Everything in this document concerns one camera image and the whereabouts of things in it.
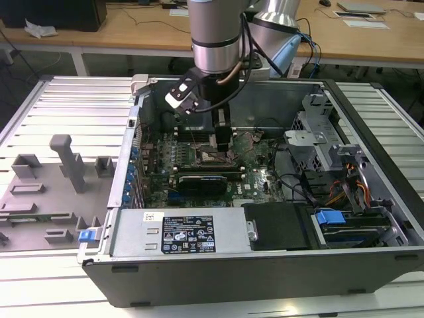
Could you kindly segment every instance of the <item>laptop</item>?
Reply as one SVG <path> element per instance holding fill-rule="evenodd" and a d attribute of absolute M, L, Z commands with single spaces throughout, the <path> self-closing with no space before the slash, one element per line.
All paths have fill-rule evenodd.
<path fill-rule="evenodd" d="M 376 15 L 384 15 L 387 13 L 382 8 L 371 5 L 369 3 L 355 3 L 348 1 L 340 1 L 337 5 L 346 12 L 374 13 Z"/>

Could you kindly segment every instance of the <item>wire bundle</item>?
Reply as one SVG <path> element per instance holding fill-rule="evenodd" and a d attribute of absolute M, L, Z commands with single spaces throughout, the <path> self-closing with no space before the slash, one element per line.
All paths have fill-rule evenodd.
<path fill-rule="evenodd" d="M 299 22 L 299 21 L 306 21 L 307 22 L 309 33 L 305 34 L 305 33 L 300 32 L 300 30 L 299 30 L 299 35 L 302 37 L 302 39 L 304 39 L 309 44 L 309 47 L 311 48 L 311 55 L 310 55 L 309 59 L 306 61 L 305 65 L 303 65 L 301 70 L 304 70 L 305 67 L 311 62 L 313 55 L 315 53 L 315 56 L 316 56 L 315 64 L 314 64 L 314 67 L 313 67 L 311 73 L 309 74 L 309 78 L 312 78 L 313 74 L 315 74 L 315 72 L 318 70 L 319 63 L 321 61 L 321 57 L 323 55 L 323 52 L 322 52 L 320 45 L 317 44 L 316 42 L 312 41 L 311 23 L 309 22 L 309 20 L 306 19 L 306 18 L 300 18 L 296 21 L 297 22 Z"/>

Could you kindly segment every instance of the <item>wooden desk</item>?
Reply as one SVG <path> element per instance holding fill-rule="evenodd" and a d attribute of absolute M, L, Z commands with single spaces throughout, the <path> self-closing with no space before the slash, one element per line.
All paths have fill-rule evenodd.
<path fill-rule="evenodd" d="M 424 13 L 424 3 L 387 0 L 352 2 L 373 3 L 385 10 Z M 316 11 L 316 8 L 332 17 L 335 17 L 333 11 L 342 9 L 337 6 L 337 0 L 333 0 L 333 5 L 329 8 L 318 5 L 315 0 L 302 0 L 297 11 L 298 18 L 306 17 L 311 23 L 313 40 L 323 51 L 322 64 L 424 68 L 424 21 L 391 11 L 376 19 L 383 21 L 390 30 L 352 28 L 343 19 L 330 19 L 324 13 Z M 299 21 L 299 25 L 302 32 L 307 32 L 305 21 Z M 294 64 L 301 67 L 310 53 L 309 45 L 301 44 Z"/>
<path fill-rule="evenodd" d="M 189 18 L 170 16 L 162 7 L 118 9 L 108 5 L 107 18 L 97 32 L 58 30 L 58 36 L 37 39 L 19 28 L 2 28 L 7 38 L 19 50 L 70 53 L 79 76 L 88 76 L 83 55 L 123 54 L 127 56 L 192 57 Z M 0 49 L 10 50 L 0 36 Z"/>
<path fill-rule="evenodd" d="M 371 0 L 353 1 L 371 2 Z M 388 0 L 372 0 L 372 2 L 387 10 L 424 13 L 424 3 Z M 97 32 L 59 30 L 58 36 L 41 40 L 31 37 L 22 29 L 4 28 L 3 32 L 20 50 L 70 53 L 80 76 L 89 74 L 83 60 L 83 55 L 86 53 L 192 56 L 190 35 L 182 32 L 189 31 L 187 17 L 171 17 L 169 10 L 163 10 L 161 7 L 118 9 L 119 7 L 108 5 L 106 21 Z M 384 15 L 384 23 L 390 30 L 351 28 L 343 22 L 343 19 L 330 19 L 322 12 L 315 11 L 316 8 L 320 8 L 330 16 L 334 16 L 333 11 L 341 11 L 341 8 L 337 6 L 337 0 L 333 0 L 330 8 L 319 5 L 318 0 L 301 0 L 297 17 L 305 17 L 310 21 L 313 39 L 323 50 L 322 64 L 424 68 L 424 21 L 406 18 L 399 12 L 392 11 Z M 130 16 L 136 22 L 142 23 L 135 25 Z M 172 26 L 148 21 L 162 21 Z M 300 21 L 299 25 L 303 32 L 307 32 L 305 21 Z M 5 42 L 0 42 L 0 48 L 11 47 Z M 309 55 L 309 46 L 301 44 L 293 61 L 292 70 L 300 68 Z"/>

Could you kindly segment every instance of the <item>warning label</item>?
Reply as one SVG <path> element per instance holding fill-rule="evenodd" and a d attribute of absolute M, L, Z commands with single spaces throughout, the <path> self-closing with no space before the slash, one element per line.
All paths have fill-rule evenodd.
<path fill-rule="evenodd" d="M 216 252 L 212 216 L 164 217 L 162 224 L 164 254 Z"/>

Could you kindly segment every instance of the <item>blue tab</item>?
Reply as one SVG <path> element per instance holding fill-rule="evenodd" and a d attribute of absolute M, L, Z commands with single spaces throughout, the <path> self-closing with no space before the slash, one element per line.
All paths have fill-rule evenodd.
<path fill-rule="evenodd" d="M 338 210 L 320 210 L 315 214 L 318 223 L 321 224 L 345 224 L 343 213 Z"/>
<path fill-rule="evenodd" d="M 79 233 L 78 241 L 80 243 L 94 243 L 95 230 L 84 230 Z"/>

